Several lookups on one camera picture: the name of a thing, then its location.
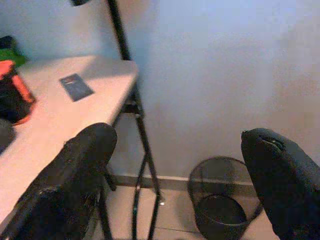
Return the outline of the white folding table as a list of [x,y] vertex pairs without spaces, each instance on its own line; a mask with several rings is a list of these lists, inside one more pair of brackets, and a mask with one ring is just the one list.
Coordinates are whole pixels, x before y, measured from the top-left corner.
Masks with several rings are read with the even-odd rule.
[[[138,212],[143,208],[140,189],[148,167],[156,194],[147,238],[153,240],[161,193],[138,96],[137,64],[132,60],[88,55],[31,61],[21,66],[18,73],[37,102],[30,120],[17,126],[16,139],[0,155],[0,228],[19,197],[64,142],[89,125],[104,122],[114,126],[122,113],[131,113],[137,117],[144,149],[133,199],[132,239],[137,239]],[[59,79],[73,74],[78,74],[94,94],[72,101]]]

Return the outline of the black metal stand pole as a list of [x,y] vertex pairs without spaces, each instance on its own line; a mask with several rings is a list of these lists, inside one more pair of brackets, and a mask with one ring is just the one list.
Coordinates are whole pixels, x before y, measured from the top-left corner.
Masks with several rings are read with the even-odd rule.
[[123,27],[122,18],[120,15],[120,10],[118,7],[117,0],[105,0],[108,6],[108,10],[110,13],[110,18],[112,22],[112,26],[114,29],[114,34],[116,37],[116,42],[118,46],[118,50],[120,53],[120,57],[124,61],[131,61],[131,55],[127,43],[127,36],[125,29]]

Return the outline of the black mesh waste bin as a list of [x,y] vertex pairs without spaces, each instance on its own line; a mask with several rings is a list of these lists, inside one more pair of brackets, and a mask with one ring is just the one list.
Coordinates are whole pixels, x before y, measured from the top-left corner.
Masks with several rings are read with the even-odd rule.
[[207,240],[240,240],[263,210],[246,165],[232,157],[201,161],[187,190],[197,229]]

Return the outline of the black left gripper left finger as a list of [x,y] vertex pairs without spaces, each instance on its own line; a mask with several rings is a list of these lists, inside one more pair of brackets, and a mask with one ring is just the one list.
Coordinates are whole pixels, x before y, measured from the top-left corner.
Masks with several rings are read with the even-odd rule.
[[84,240],[94,213],[104,239],[113,240],[104,185],[116,143],[117,133],[106,123],[68,140],[5,219],[4,240]]

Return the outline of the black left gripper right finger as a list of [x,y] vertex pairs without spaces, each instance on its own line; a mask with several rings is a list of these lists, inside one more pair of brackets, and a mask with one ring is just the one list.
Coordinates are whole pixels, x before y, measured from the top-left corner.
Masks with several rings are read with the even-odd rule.
[[254,189],[280,240],[320,240],[320,166],[294,141],[266,128],[241,134]]

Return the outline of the green object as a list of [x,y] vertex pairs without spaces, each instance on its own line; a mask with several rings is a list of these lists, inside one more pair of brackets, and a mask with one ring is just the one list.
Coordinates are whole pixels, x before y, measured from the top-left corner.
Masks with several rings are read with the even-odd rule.
[[27,58],[10,48],[3,48],[0,49],[0,62],[2,61],[12,61],[15,63],[16,67],[20,67],[27,62]]

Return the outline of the dark blue card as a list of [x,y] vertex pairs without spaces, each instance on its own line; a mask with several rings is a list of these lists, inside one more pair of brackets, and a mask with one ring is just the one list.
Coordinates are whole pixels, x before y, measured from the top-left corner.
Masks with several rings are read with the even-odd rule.
[[59,82],[73,102],[95,93],[77,73],[63,77]]

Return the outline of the dark grey round object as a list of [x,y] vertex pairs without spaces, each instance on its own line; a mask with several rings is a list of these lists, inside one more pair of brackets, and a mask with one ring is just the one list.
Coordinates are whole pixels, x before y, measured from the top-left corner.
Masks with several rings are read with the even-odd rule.
[[0,118],[0,155],[15,139],[16,131],[14,125],[10,121]]

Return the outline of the orange and black bag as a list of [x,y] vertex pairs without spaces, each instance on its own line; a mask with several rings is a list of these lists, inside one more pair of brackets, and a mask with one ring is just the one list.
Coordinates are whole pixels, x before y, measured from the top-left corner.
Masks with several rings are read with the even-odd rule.
[[30,119],[36,102],[16,70],[15,62],[0,61],[0,118],[21,125]]

